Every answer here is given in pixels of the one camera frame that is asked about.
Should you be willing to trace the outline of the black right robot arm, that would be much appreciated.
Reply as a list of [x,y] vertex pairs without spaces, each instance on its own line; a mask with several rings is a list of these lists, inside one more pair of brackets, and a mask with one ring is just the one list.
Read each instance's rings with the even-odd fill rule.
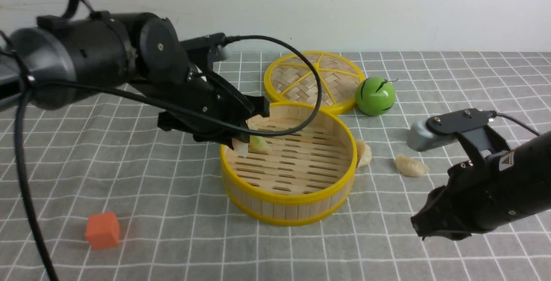
[[550,133],[447,170],[411,217],[417,236],[460,241],[550,209]]

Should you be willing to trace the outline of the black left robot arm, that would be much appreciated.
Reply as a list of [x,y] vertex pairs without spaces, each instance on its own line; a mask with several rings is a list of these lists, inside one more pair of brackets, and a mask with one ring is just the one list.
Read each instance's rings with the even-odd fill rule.
[[42,16],[38,25],[8,38],[1,56],[1,110],[21,95],[15,53],[37,82],[62,80],[104,88],[132,86],[143,96],[171,103],[238,127],[269,117],[263,96],[246,96],[214,72],[224,61],[226,35],[179,40],[169,19],[143,13],[97,12],[70,22]]

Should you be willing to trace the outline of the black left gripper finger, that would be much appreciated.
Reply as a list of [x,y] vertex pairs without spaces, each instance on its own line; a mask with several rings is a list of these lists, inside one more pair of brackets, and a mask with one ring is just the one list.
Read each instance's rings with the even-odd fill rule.
[[229,150],[233,150],[237,156],[248,157],[249,141],[243,142],[240,138],[233,138],[223,134],[219,138],[220,156],[226,156]]
[[241,118],[248,120],[256,115],[270,116],[270,103],[264,96],[241,95]]

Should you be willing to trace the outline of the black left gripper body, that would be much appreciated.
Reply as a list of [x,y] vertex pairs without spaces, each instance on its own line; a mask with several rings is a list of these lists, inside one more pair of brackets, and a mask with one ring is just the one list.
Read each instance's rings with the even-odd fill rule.
[[[207,71],[206,75],[185,74],[180,83],[153,82],[145,77],[137,77],[130,81],[130,85],[146,97],[171,103],[233,126],[247,128],[245,121],[255,112],[251,97],[240,93],[213,71]],[[178,114],[169,110],[158,114],[157,126],[163,131],[189,133],[197,142],[231,144],[233,139],[250,141],[248,134],[238,133],[190,114]]]

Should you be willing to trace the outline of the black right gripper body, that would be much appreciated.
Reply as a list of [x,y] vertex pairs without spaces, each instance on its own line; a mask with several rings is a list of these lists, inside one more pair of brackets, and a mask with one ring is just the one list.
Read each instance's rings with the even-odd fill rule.
[[497,161],[484,164],[465,161],[447,171],[446,185],[427,195],[425,205],[411,217],[417,236],[460,241],[485,234],[523,217],[504,185]]

